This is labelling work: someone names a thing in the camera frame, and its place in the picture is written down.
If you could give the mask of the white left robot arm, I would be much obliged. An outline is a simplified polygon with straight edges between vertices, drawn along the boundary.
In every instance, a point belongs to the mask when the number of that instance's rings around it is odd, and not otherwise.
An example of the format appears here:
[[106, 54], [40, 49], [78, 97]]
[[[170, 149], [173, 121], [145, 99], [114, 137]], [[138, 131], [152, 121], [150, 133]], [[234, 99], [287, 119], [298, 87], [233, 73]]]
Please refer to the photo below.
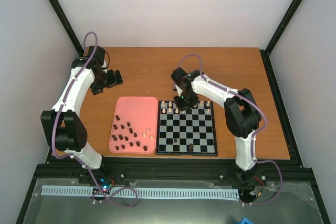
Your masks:
[[76, 159], [84, 168], [91, 169], [97, 183], [108, 180], [109, 170], [102, 166], [103, 156], [88, 143], [88, 132], [80, 119], [80, 109], [87, 91], [97, 95], [105, 88], [123, 84], [119, 70], [106, 70], [100, 60], [86, 64], [75, 59], [71, 64], [68, 83], [53, 108], [43, 111], [40, 120], [47, 143], [58, 159]]

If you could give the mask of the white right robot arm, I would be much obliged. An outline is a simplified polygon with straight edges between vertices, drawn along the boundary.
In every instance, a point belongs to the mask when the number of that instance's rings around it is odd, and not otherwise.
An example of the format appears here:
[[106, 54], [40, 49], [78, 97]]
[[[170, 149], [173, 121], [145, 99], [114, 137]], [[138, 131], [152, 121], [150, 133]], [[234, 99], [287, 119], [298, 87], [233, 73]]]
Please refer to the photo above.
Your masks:
[[262, 119], [252, 93], [245, 88], [229, 88], [199, 70], [187, 73], [179, 67], [172, 72], [171, 79], [177, 92], [174, 101], [180, 110], [200, 104], [199, 94], [224, 109], [226, 126], [236, 142], [235, 177], [240, 183], [247, 183], [256, 172], [255, 140]]

